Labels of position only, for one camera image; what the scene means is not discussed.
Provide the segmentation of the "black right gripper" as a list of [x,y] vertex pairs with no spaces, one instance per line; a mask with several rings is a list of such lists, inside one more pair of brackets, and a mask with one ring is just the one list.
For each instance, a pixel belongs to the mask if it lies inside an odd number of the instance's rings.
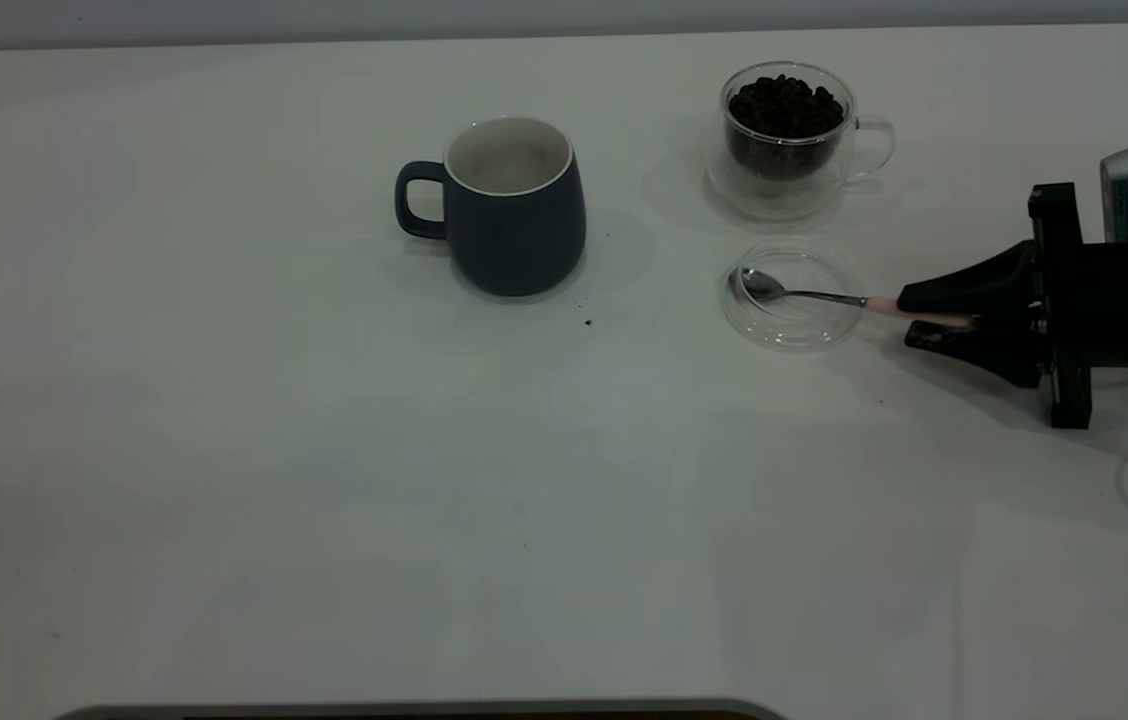
[[[1128,242],[1084,243],[1075,187],[1038,184],[1029,199],[1036,243],[1020,242],[993,258],[904,287],[899,309],[917,314],[1010,316],[1034,300],[1041,270],[1049,423],[1086,429],[1098,368],[1128,368]],[[904,345],[944,355],[1017,388],[1038,388],[1040,361],[1029,332],[975,322],[957,327],[913,322]]]

